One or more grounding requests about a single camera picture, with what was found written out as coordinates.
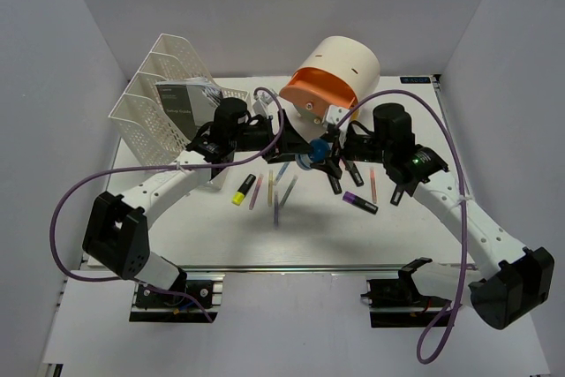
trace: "wall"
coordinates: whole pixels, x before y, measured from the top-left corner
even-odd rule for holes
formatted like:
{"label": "wall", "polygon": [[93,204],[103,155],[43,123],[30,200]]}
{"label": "wall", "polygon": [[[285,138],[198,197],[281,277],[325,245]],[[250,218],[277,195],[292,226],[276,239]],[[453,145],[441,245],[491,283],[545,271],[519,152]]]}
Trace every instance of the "wall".
{"label": "wall", "polygon": [[565,0],[483,0],[442,79],[478,201],[555,257],[549,300],[533,319],[556,376],[565,375],[563,28]]}
{"label": "wall", "polygon": [[[0,0],[2,375],[35,376],[63,277],[49,253],[50,215],[64,191],[109,166],[108,115],[125,79],[83,0]],[[102,182],[75,196],[58,231],[77,266]]]}
{"label": "wall", "polygon": [[367,44],[384,75],[441,72],[480,0],[85,0],[130,77],[160,33],[215,76],[293,72],[330,35]]}

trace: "black marker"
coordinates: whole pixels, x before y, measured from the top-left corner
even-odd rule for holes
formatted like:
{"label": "black marker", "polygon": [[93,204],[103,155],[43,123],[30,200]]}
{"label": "black marker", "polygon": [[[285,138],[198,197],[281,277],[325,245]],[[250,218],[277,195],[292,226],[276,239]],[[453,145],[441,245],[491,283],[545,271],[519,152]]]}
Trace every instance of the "black marker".
{"label": "black marker", "polygon": [[345,165],[345,170],[349,171],[351,178],[353,178],[353,183],[355,183],[357,187],[361,187],[365,184],[354,161],[343,159],[343,164]]}
{"label": "black marker", "polygon": [[241,202],[244,201],[245,195],[249,192],[249,189],[251,189],[253,183],[255,183],[255,176],[253,174],[250,174],[247,176],[243,184],[237,189],[236,194],[233,195],[231,203],[238,206],[241,205]]}
{"label": "black marker", "polygon": [[335,177],[332,177],[328,174],[329,185],[332,186],[332,190],[334,194],[341,194],[342,192],[342,185],[340,185],[339,180]]}
{"label": "black marker", "polygon": [[365,199],[361,199],[351,192],[345,192],[345,194],[343,195],[343,200],[373,215],[375,215],[379,210],[379,207],[377,207],[373,203],[368,202]]}

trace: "marker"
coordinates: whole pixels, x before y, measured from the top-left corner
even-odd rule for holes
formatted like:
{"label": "marker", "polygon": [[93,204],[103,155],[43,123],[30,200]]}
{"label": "marker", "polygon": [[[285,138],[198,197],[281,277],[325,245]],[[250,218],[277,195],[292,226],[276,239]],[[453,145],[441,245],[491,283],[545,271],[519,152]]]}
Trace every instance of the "marker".
{"label": "marker", "polygon": [[255,185],[255,190],[253,190],[253,196],[251,197],[251,203],[249,204],[250,211],[253,211],[253,207],[255,206],[255,200],[257,200],[257,195],[259,194],[259,189],[261,188],[262,182],[263,182],[263,175],[259,174],[259,178],[257,179],[257,184]]}
{"label": "marker", "polygon": [[377,213],[377,211],[379,210],[379,207],[377,207],[373,203],[371,203],[371,202],[369,202],[365,199],[361,199],[351,192],[345,192],[345,194],[343,195],[343,200],[345,200],[347,203],[350,203],[351,205],[355,205],[356,207],[359,207],[359,208],[363,209],[364,211],[366,211],[370,214],[373,214],[373,215],[375,215]]}
{"label": "marker", "polygon": [[233,199],[231,200],[231,203],[237,206],[241,205],[241,202],[244,201],[245,195],[249,192],[253,183],[255,183],[255,176],[253,174],[250,174],[247,176],[245,181],[239,186],[236,194],[233,195]]}
{"label": "marker", "polygon": [[275,215],[273,218],[273,223],[275,224],[275,228],[279,226],[279,192],[275,190]]}
{"label": "marker", "polygon": [[268,196],[267,204],[273,206],[273,170],[268,171]]}
{"label": "marker", "polygon": [[373,203],[377,203],[377,184],[374,180],[374,168],[371,167],[371,194],[373,196]]}
{"label": "marker", "polygon": [[289,184],[289,188],[286,189],[286,192],[284,193],[284,196],[282,197],[281,204],[279,205],[280,208],[282,208],[284,206],[284,204],[286,203],[286,200],[289,198],[290,192],[292,192],[292,188],[297,183],[297,180],[298,180],[298,176],[294,176],[292,178],[292,181]]}
{"label": "marker", "polygon": [[363,178],[361,177],[361,174],[359,173],[357,165],[355,165],[354,161],[348,161],[343,158],[342,161],[343,164],[345,165],[345,169],[349,171],[351,178],[353,178],[353,183],[355,183],[357,187],[361,187],[362,185],[364,185],[365,182],[363,181]]}
{"label": "marker", "polygon": [[275,178],[275,185],[277,185],[277,183],[279,182],[279,180],[283,177],[284,171],[286,171],[287,168],[289,168],[290,162],[285,162],[284,165],[281,167],[281,170],[279,171],[279,173],[276,175]]}
{"label": "marker", "polygon": [[335,177],[332,177],[328,174],[329,185],[332,186],[332,190],[334,194],[341,194],[342,193],[342,185],[340,184],[339,180]]}

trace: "perforated plastic basket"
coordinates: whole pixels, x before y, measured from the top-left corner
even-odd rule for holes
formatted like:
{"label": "perforated plastic basket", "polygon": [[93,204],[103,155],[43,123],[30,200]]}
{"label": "perforated plastic basket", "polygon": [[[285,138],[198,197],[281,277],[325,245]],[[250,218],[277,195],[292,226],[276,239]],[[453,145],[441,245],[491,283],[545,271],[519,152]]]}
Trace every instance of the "perforated plastic basket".
{"label": "perforated plastic basket", "polygon": [[[122,93],[109,117],[142,165],[171,163],[189,140],[162,110],[154,86],[166,79],[205,77],[210,72],[185,38],[161,34]],[[251,106],[248,92],[222,87],[224,96],[237,97]]]}

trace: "gray book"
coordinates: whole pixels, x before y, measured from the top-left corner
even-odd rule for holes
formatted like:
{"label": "gray book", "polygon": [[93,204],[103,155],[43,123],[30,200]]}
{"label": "gray book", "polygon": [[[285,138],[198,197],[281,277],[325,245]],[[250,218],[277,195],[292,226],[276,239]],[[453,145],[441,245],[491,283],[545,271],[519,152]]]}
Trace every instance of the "gray book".
{"label": "gray book", "polygon": [[214,112],[223,98],[222,90],[205,78],[159,81],[155,83],[167,116],[188,140],[196,131],[214,120]]}

